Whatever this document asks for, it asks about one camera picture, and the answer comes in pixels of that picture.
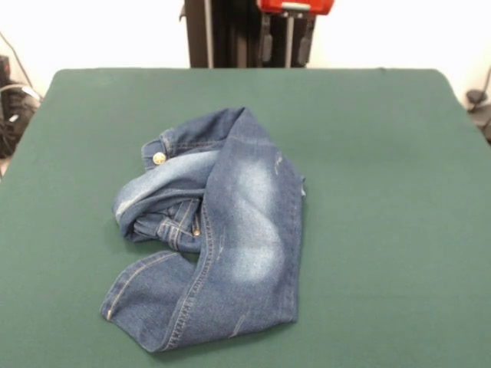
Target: green felt surface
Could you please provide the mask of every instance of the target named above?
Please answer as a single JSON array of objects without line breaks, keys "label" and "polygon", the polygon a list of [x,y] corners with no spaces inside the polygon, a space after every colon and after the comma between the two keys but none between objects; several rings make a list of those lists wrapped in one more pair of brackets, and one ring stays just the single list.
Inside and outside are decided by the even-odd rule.
[{"label": "green felt surface", "polygon": [[[99,306],[169,127],[247,106],[307,177],[299,321],[150,355]],[[0,367],[491,366],[491,151],[436,71],[57,74],[0,185]]]}]

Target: white wall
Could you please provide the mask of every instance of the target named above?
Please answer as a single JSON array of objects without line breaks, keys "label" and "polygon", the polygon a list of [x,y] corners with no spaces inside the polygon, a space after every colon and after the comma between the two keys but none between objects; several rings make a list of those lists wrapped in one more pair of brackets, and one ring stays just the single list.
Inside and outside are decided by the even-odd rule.
[{"label": "white wall", "polygon": [[[183,0],[0,3],[0,30],[42,94],[63,68],[189,67]],[[0,41],[0,52],[7,51]]]},{"label": "white wall", "polygon": [[[0,30],[44,93],[67,67],[189,67],[182,3],[6,1]],[[485,0],[336,0],[318,19],[309,67],[436,68],[464,101],[491,64],[489,14]]]},{"label": "white wall", "polygon": [[337,0],[318,19],[309,67],[435,68],[464,101],[491,64],[490,15],[485,0]]}]

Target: red part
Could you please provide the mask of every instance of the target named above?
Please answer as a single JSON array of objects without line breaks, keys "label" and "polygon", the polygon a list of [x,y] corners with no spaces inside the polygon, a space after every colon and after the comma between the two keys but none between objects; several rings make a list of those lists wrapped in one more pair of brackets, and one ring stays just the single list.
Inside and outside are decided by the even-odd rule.
[{"label": "red part", "polygon": [[282,5],[295,3],[300,5],[310,5],[309,14],[327,15],[331,11],[334,0],[257,0],[259,9],[265,13],[281,13],[285,9]]}]

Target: stitching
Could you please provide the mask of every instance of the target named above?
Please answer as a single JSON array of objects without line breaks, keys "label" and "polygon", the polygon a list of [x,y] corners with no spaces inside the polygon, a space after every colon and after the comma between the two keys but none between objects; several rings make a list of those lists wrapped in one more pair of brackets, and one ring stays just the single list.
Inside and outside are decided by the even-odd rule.
[{"label": "stitching", "polygon": [[[183,207],[184,202],[181,202],[179,205],[179,208],[176,211],[176,215],[180,212],[181,208]],[[170,229],[169,232],[169,245],[172,249],[177,250],[177,245],[173,242],[174,234],[177,233],[177,228],[174,226],[173,228]]]},{"label": "stitching", "polygon": [[176,249],[177,251],[179,251],[179,249],[177,248],[177,236],[178,236],[178,234],[179,234],[179,228],[177,226],[174,226],[172,237],[169,237],[169,238],[170,238],[170,242],[173,244],[173,248]]},{"label": "stitching", "polygon": [[157,229],[157,234],[158,234],[159,236],[161,236],[161,234],[160,234],[160,233],[163,231],[163,228],[164,228],[166,225],[169,225],[169,226],[170,226],[170,224],[168,224],[167,222],[169,222],[169,218],[168,218],[168,217],[166,217],[166,218],[165,218],[165,219],[164,219],[164,220],[163,220],[163,221],[160,223],[159,228]]},{"label": "stitching", "polygon": [[206,257],[205,262],[201,272],[198,275],[198,278],[193,282],[193,285],[189,289],[186,297],[184,298],[183,305],[179,310],[176,324],[174,325],[172,333],[170,334],[169,342],[162,349],[162,351],[173,349],[174,347],[176,347],[177,343],[179,342],[179,339],[183,334],[184,328],[186,327],[186,322],[189,318],[189,311],[194,305],[194,296],[196,296],[196,294],[198,294],[198,292],[201,290],[201,287],[203,286],[204,283],[204,279],[209,273],[209,270],[211,269],[212,266],[212,259],[214,254],[213,237],[211,233],[211,228],[209,226],[208,215],[206,213],[205,206],[203,206],[203,222],[205,223],[206,234],[208,235],[206,237],[206,240],[209,239],[209,247],[207,249],[208,252],[206,253],[205,256]]},{"label": "stitching", "polygon": [[183,234],[186,234],[186,235],[189,235],[189,236],[193,236],[193,234],[191,234],[190,232],[187,232],[186,230],[182,230],[181,228],[178,228],[177,225],[173,225],[173,224],[166,224],[166,226],[169,226],[171,228],[175,228],[177,229],[179,232],[182,232]]},{"label": "stitching", "polygon": [[198,146],[208,146],[210,144],[220,143],[223,140],[207,140],[206,142],[194,142],[194,143],[178,143],[175,145],[177,148],[192,148]]},{"label": "stitching", "polygon": [[177,253],[174,253],[174,254],[171,254],[171,255],[163,255],[162,257],[159,257],[153,261],[151,261],[150,263],[148,264],[145,264],[143,266],[141,266],[140,268],[138,268],[132,275],[130,278],[128,278],[128,280],[124,283],[123,287],[121,288],[120,292],[117,293],[117,296],[114,298],[113,302],[111,303],[110,305],[110,308],[109,310],[107,311],[107,320],[110,320],[110,316],[111,316],[111,313],[113,312],[113,309],[114,307],[116,307],[116,303],[120,300],[121,298],[121,295],[123,294],[123,292],[127,289],[128,285],[130,284],[130,282],[141,272],[141,271],[144,271],[146,268],[148,268],[149,266],[151,265],[154,265],[158,262],[161,262],[161,261],[165,261],[166,259],[168,259],[169,257],[172,257],[173,255],[177,255]]},{"label": "stitching", "polygon": [[[187,206],[187,209],[186,211],[184,212],[184,215],[183,217],[181,218],[181,222],[179,223],[178,225],[178,229],[181,228],[181,226],[183,225],[183,222],[184,222],[184,219],[187,217],[187,214],[189,213],[190,209],[191,209],[191,206],[194,204],[194,200],[192,199],[191,201],[189,201],[189,205]],[[179,236],[179,231],[176,231],[176,236],[174,236],[174,244],[176,245],[176,250],[178,251],[179,250],[179,247],[177,246],[177,237]]]}]

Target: blue denim jeans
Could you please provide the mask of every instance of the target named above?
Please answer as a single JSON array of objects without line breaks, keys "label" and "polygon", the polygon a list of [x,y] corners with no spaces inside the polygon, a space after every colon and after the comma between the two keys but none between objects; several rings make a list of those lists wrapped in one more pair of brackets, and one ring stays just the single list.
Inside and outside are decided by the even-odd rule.
[{"label": "blue denim jeans", "polygon": [[211,113],[142,154],[146,172],[120,190],[113,211],[126,239],[172,250],[125,269],[103,317],[150,352],[296,321],[303,177],[254,116]]}]

